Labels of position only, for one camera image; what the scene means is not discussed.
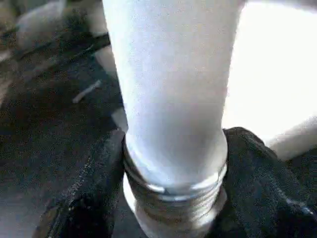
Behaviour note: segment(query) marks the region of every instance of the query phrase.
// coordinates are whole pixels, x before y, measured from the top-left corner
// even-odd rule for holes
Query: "metal ring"
[[[124,144],[124,168],[129,180],[133,183],[137,183],[139,186],[143,187],[146,191],[154,193],[156,196],[160,196],[162,200],[168,201],[184,201],[188,199],[195,198],[199,196],[201,192],[206,192],[219,187],[219,183],[222,182],[223,177],[227,171],[227,164],[224,163],[221,170],[218,173],[213,174],[206,180],[184,187],[170,188],[163,187],[151,183],[147,183],[137,172],[133,166],[132,160],[130,158],[129,152]]]

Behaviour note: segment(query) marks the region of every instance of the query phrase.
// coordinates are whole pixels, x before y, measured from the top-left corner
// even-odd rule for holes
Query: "white tube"
[[[104,0],[126,145],[145,181],[184,186],[223,166],[221,118],[241,2]]]
[[[276,136],[267,144],[282,161],[299,156],[317,146],[317,116]]]

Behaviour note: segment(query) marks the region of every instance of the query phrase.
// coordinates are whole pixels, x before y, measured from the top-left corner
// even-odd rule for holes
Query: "white object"
[[[101,86],[101,81],[97,80],[94,84],[90,85],[88,88],[77,94],[76,97],[73,98],[73,103],[79,103],[87,94],[94,91],[96,88]]]
[[[241,2],[104,1],[126,144],[146,181],[192,184],[223,166],[221,118]]]

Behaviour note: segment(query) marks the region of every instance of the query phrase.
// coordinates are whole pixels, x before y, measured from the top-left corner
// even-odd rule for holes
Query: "bright window light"
[[[246,5],[232,56],[224,128],[243,126],[269,143],[317,116],[316,26],[316,11]]]

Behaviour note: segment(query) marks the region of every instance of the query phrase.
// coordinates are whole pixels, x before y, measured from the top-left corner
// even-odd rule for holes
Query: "metal threaded fitting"
[[[182,188],[146,183],[127,156],[125,169],[125,197],[149,238],[203,238],[226,201],[226,164],[217,175]]]

